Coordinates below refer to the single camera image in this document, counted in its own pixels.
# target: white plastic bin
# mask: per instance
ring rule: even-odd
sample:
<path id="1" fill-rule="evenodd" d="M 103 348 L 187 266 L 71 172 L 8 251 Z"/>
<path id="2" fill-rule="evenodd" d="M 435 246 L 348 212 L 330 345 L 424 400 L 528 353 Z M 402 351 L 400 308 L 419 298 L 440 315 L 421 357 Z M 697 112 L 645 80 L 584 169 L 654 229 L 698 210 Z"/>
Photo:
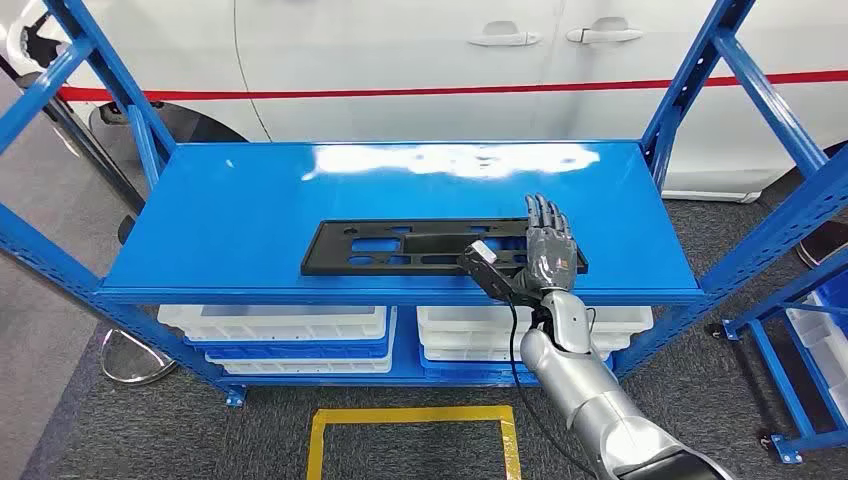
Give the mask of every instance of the white plastic bin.
<path id="1" fill-rule="evenodd" d="M 821 300 L 818 294 L 812 293 L 804 303 L 821 305 Z M 786 316 L 821 370 L 840 413 L 848 418 L 848 339 L 845 333 L 826 312 L 787 309 Z"/>
<path id="2" fill-rule="evenodd" d="M 224 367 L 227 373 L 241 375 L 314 375 L 338 373 L 386 373 L 392 369 L 392 348 L 395 343 L 397 309 L 389 320 L 389 351 L 383 358 L 271 358 L 271 359 L 213 359 L 206 360 Z"/>
<path id="3" fill-rule="evenodd" d="M 515 336 L 515 360 L 521 360 L 519 336 Z M 455 346 L 432 346 L 421 343 L 424 346 L 424 357 L 427 360 L 460 362 L 460 361 L 476 361 L 476 362 L 507 362 L 509 361 L 509 335 L 503 339 L 502 346 L 480 346 L 480 347 L 463 347 L 462 345 Z M 595 352 L 604 360 L 609 357 L 610 352 L 621 350 L 630 346 L 629 335 L 592 335 L 592 345 Z"/>
<path id="4" fill-rule="evenodd" d="M 604 359 L 609 352 L 630 346 L 633 333 L 653 326 L 650 307 L 595 307 L 592 342 Z M 517 307 L 516 359 L 519 345 L 530 327 L 531 309 Z M 509 307 L 418 307 L 418 336 L 428 360 L 505 361 L 509 360 L 509 333 L 512 312 Z"/>
<path id="5" fill-rule="evenodd" d="M 192 341 L 364 340 L 386 334 L 386 307 L 162 305 L 159 322 Z"/>
<path id="6" fill-rule="evenodd" d="M 595 333 L 638 333 L 654 325 L 651 307 L 592 307 L 597 311 L 592 332 Z M 526 332 L 530 327 L 530 307 L 517 307 L 518 331 Z M 512 312 L 506 306 L 486 307 L 418 307 L 418 331 L 429 334 L 438 332 L 465 333 L 485 338 L 489 333 L 509 333 L 512 328 Z M 591 320 L 592 313 L 587 312 Z"/>

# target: black plastic panel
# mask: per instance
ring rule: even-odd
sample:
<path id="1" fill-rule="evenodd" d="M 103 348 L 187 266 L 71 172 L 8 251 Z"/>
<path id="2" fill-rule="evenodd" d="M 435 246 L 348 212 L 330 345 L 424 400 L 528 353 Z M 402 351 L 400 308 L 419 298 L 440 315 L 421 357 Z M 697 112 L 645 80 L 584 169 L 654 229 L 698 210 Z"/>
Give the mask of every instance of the black plastic panel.
<path id="1" fill-rule="evenodd" d="M 303 257 L 303 275 L 465 275 L 456 259 L 476 240 L 513 275 L 527 262 L 526 218 L 326 220 Z M 578 250 L 577 273 L 589 271 Z"/>

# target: stacked storage bins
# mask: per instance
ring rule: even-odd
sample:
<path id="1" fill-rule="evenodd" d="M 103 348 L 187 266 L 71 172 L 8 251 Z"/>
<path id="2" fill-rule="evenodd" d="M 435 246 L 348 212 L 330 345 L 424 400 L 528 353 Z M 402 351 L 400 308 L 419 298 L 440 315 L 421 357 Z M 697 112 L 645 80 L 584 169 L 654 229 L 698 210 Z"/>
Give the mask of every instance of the stacked storage bins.
<path id="1" fill-rule="evenodd" d="M 159 321 L 233 374 L 386 373 L 396 309 L 163 305 Z"/>

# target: car door handle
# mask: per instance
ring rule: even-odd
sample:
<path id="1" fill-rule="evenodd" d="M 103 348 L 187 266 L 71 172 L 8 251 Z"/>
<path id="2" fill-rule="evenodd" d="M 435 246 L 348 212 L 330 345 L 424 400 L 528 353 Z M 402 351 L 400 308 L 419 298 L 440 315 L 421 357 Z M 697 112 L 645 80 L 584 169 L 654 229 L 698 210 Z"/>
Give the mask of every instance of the car door handle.
<path id="1" fill-rule="evenodd" d="M 565 34 L 565 38 L 576 43 L 610 43 L 635 40 L 645 33 L 634 28 L 623 30 L 593 30 L 591 28 L 575 28 Z"/>
<path id="2" fill-rule="evenodd" d="M 539 43 L 542 35 L 536 32 L 507 33 L 503 35 L 478 35 L 468 40 L 479 47 L 527 47 Z"/>

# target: caster wheel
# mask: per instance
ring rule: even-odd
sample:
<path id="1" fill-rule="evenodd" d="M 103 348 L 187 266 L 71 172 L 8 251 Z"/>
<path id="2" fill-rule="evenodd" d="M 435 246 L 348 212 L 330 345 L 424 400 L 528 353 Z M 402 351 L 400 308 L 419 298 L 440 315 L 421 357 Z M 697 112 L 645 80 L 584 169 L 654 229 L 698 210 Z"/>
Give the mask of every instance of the caster wheel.
<path id="1" fill-rule="evenodd" d="M 722 340 L 727 338 L 727 335 L 724 332 L 724 326 L 720 323 L 710 323 L 706 327 L 707 334 L 716 340 Z"/>
<path id="2" fill-rule="evenodd" d="M 760 447 L 762 447 L 763 450 L 770 452 L 772 451 L 773 446 L 774 444 L 771 443 L 771 437 L 769 435 L 760 437 Z"/>
<path id="3" fill-rule="evenodd" d="M 771 430 L 760 429 L 757 431 L 757 437 L 757 441 L 763 450 L 777 454 L 777 451 L 774 449 L 774 442 L 771 441 Z"/>

